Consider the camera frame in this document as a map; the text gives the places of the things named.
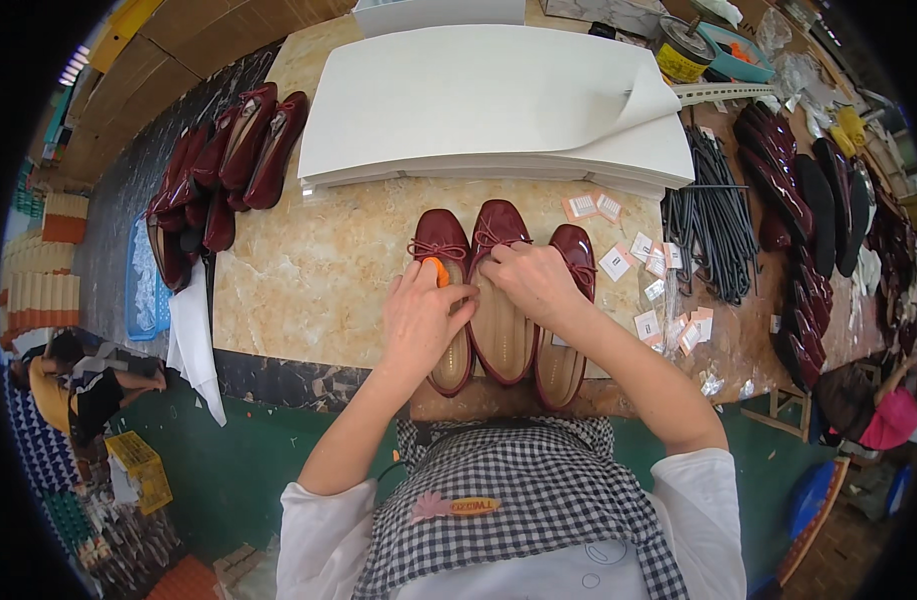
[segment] yellow plastic crate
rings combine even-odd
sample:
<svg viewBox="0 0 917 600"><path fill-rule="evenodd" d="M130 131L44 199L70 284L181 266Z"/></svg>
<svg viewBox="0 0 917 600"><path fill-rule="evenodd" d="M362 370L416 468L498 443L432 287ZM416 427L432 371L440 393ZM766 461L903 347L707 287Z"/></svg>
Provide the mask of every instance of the yellow plastic crate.
<svg viewBox="0 0 917 600"><path fill-rule="evenodd" d="M172 502L172 488L165 476L162 458L134 431L105 438L105 449L114 455L141 485L139 508L149 515Z"/></svg>

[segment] shoelace bow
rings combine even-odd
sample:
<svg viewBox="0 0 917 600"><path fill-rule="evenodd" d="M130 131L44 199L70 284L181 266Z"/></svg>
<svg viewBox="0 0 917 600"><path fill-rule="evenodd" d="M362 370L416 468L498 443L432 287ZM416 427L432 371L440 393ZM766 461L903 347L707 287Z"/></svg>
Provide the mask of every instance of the shoelace bow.
<svg viewBox="0 0 917 600"><path fill-rule="evenodd" d="M529 238L522 239L520 237L513 237L507 240L499 239L499 236L496 235L494 231L492 231L487 222L483 222L481 224L481 229L472 235L472 241L474 241L478 246L481 246L482 250L486 252L492 250L492 248L498 246L499 244L503 246L512 246L515 242L532 244L532 240Z"/></svg>
<svg viewBox="0 0 917 600"><path fill-rule="evenodd" d="M559 244L552 244L556 250L559 251L562 258L565 258L565 252L562 251L562 248L559 247ZM592 287L595 285L595 274L599 271L595 267L586 267L585 265L576 265L566 258L565 266L569 268L569 272L572 274L572 279L578 281L585 287Z"/></svg>
<svg viewBox="0 0 917 600"><path fill-rule="evenodd" d="M411 244L405 248L410 255L421 260L428 257L451 258L454 261L463 261L466 257L465 246L461 244L426 244L416 238L411 238Z"/></svg>

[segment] white box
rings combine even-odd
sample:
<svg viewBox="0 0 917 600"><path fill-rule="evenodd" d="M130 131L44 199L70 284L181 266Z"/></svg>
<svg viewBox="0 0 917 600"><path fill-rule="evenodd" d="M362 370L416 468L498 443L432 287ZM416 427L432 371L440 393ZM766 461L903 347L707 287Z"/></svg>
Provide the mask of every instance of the white box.
<svg viewBox="0 0 917 600"><path fill-rule="evenodd" d="M539 0L549 17L601 21L624 32L651 38L658 18L668 15L659 0Z"/></svg>
<svg viewBox="0 0 917 600"><path fill-rule="evenodd" d="M525 0L358 0L352 15L366 38L437 25L525 25Z"/></svg>

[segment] wooden stool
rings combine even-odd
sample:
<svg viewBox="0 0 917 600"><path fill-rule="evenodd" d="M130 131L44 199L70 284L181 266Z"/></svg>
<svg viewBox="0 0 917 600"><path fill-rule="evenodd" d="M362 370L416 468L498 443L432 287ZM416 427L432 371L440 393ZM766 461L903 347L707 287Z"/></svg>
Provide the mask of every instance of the wooden stool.
<svg viewBox="0 0 917 600"><path fill-rule="evenodd" d="M798 427L790 425L785 421L779 420L778 414L789 407L790 404L801 404L802 416L799 420ZM800 438L802 442L809 441L809 424L812 422L812 394L801 394L801 391L772 390L768 394L768 414L761 414L751 411L747 408L740 408L741 414L753 421L765 424L769 427L788 431L791 435Z"/></svg>

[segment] hand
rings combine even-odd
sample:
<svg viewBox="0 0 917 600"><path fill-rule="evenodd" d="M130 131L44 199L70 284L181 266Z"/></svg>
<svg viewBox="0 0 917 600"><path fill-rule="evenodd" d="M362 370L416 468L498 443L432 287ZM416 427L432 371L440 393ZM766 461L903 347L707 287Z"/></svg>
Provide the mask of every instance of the hand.
<svg viewBox="0 0 917 600"><path fill-rule="evenodd" d="M492 248L492 258L495 262L478 269L541 328L561 334L577 312L592 306L552 246L499 245Z"/></svg>
<svg viewBox="0 0 917 600"><path fill-rule="evenodd" d="M381 306L385 339L382 366L392 366L398 377L414 384L413 391L432 372L478 306L467 301L450 314L454 303L476 296L479 289L464 284L440 289L436 275L432 261L412 261L392 280Z"/></svg>

